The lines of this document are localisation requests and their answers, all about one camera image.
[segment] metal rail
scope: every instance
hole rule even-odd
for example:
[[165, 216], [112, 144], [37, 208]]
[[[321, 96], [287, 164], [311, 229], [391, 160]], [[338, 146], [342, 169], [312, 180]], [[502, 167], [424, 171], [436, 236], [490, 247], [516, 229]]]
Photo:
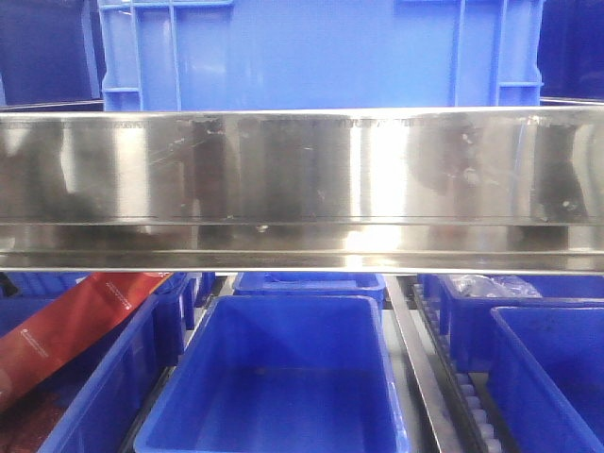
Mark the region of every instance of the metal rail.
[[[478, 422], [472, 414], [472, 409], [469, 407], [458, 382], [451, 358], [443, 348], [442, 339], [440, 338], [438, 331], [435, 330], [434, 326], [431, 325], [429, 316], [426, 313], [426, 308], [422, 304], [422, 296], [419, 291], [420, 290], [417, 288], [417, 286], [413, 287], [415, 305], [417, 306], [417, 311], [421, 316], [424, 326], [426, 327], [426, 331], [434, 344], [436, 355], [440, 360], [440, 365], [444, 375], [444, 386], [450, 395], [448, 401], [450, 401], [450, 405], [453, 405], [456, 412], [460, 415], [457, 417], [457, 420], [459, 421], [458, 425], [461, 426], [461, 430], [477, 451], [491, 453], [493, 450], [487, 445], [487, 440], [485, 440], [483, 437]], [[495, 438], [495, 436], [490, 438], [488, 442], [492, 444], [492, 448], [497, 447], [497, 450], [495, 451], [501, 451], [501, 444], [499, 440]]]
[[21, 113], [39, 111], [103, 111], [100, 99], [73, 102], [50, 102], [42, 104], [21, 104], [0, 107], [0, 113]]
[[604, 108], [0, 114], [0, 269], [604, 271]]
[[438, 450], [443, 453], [464, 453], [458, 431], [446, 405], [438, 380], [430, 365], [426, 351], [407, 304], [401, 292], [398, 280], [394, 276], [386, 277], [388, 294], [393, 305], [398, 331], [407, 354], [415, 381], [432, 429]]
[[604, 106], [602, 99], [575, 99], [569, 97], [542, 97], [541, 103], [544, 106], [573, 106], [573, 107], [593, 107]]

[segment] stainless steel shelf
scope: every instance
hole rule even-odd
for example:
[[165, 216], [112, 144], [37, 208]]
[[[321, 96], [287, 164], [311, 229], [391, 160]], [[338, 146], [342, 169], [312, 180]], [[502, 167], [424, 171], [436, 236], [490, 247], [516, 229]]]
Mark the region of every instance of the stainless steel shelf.
[[604, 108], [0, 114], [0, 269], [604, 271]]

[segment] blue plastic crate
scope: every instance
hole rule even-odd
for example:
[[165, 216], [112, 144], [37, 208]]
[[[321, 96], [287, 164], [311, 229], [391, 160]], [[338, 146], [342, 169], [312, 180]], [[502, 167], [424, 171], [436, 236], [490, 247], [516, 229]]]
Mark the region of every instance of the blue plastic crate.
[[201, 277], [201, 297], [197, 299], [196, 306], [201, 307], [203, 303], [206, 301], [208, 296], [211, 294], [214, 289], [214, 283], [216, 281], [216, 273], [215, 272], [204, 272]]
[[212, 302], [137, 452], [410, 450], [375, 301], [288, 299]]
[[422, 285], [422, 297], [437, 315], [441, 311], [441, 282], [435, 274], [419, 274], [417, 282]]
[[604, 309], [494, 310], [488, 389], [524, 453], [604, 452]]
[[[13, 297], [17, 296], [59, 296], [77, 284], [77, 282], [88, 275], [87, 272], [7, 272], [7, 277], [19, 290]], [[208, 277], [205, 273], [175, 273], [159, 288], [156, 294], [169, 294], [178, 292], [182, 318], [185, 328], [194, 328], [193, 307], [198, 300], [203, 300], [207, 294]], [[181, 324], [180, 316], [172, 309], [165, 313], [165, 324], [175, 326]]]
[[3, 1], [0, 107], [99, 99], [98, 22], [95, 0]]
[[[120, 326], [40, 384], [58, 394], [66, 408], [40, 451], [117, 451], [161, 371], [177, 362], [180, 323], [170, 324], [164, 315], [179, 315], [180, 291], [152, 295]], [[0, 335], [51, 300], [0, 299]]]
[[543, 0], [100, 0], [107, 110], [538, 105]]
[[439, 277], [441, 334], [448, 335], [451, 360], [460, 372], [485, 372], [495, 350], [490, 315], [494, 307], [597, 307], [604, 306], [604, 277], [522, 276], [543, 297], [463, 297], [446, 277]]
[[74, 287], [88, 272], [6, 272], [18, 292], [13, 296], [58, 296]]
[[350, 272], [243, 272], [233, 283], [236, 295], [366, 295], [384, 307], [381, 274]]

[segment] red plastic bag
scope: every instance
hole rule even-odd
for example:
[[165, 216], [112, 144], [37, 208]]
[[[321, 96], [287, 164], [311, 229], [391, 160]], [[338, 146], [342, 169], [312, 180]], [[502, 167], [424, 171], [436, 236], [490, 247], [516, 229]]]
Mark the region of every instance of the red plastic bag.
[[0, 413], [124, 321], [170, 275], [90, 274], [0, 338]]
[[29, 392], [0, 415], [0, 453], [35, 453], [65, 409], [56, 394]]

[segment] clear plastic bag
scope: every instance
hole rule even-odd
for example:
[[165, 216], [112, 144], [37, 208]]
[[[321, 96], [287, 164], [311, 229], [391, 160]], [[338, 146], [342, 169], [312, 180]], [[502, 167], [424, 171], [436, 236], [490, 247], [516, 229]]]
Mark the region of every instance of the clear plastic bag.
[[490, 278], [479, 275], [448, 275], [457, 292], [463, 297], [510, 297], [510, 292]]
[[527, 281], [518, 276], [495, 276], [492, 277], [496, 285], [504, 288], [510, 297], [542, 297], [541, 294]]

